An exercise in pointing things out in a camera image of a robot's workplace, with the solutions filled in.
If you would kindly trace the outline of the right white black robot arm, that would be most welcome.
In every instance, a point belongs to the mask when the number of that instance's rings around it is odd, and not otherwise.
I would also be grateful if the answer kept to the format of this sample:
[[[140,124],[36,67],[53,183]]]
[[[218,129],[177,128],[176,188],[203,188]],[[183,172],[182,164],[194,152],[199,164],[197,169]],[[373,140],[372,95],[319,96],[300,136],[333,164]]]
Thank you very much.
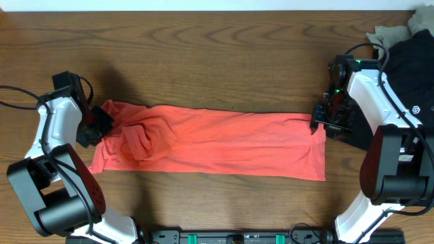
[[[328,66],[330,86],[313,109],[310,128],[348,139],[365,122],[372,142],[359,171],[360,192],[319,243],[404,243],[402,231],[379,230],[391,215],[421,216],[433,207],[433,129],[395,95],[377,60],[337,55]]]

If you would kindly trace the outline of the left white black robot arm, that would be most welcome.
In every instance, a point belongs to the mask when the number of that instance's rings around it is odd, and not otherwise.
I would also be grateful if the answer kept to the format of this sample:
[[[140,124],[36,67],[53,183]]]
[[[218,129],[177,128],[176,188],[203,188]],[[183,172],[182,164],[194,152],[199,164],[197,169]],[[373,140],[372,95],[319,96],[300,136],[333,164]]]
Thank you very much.
[[[102,189],[77,154],[77,144],[95,146],[112,118],[88,108],[80,87],[67,85],[37,97],[35,141],[25,158],[10,165],[7,179],[33,228],[66,243],[144,243],[135,219],[105,203]]]

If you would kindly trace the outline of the orange red t-shirt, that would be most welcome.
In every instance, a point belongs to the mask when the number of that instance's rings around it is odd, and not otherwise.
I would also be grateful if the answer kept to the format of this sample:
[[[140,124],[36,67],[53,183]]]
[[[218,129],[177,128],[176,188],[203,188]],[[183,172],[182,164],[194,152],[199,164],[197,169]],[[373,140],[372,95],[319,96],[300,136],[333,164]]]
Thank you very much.
[[[326,178],[323,129],[304,113],[240,113],[109,100],[112,132],[89,167],[106,170]]]

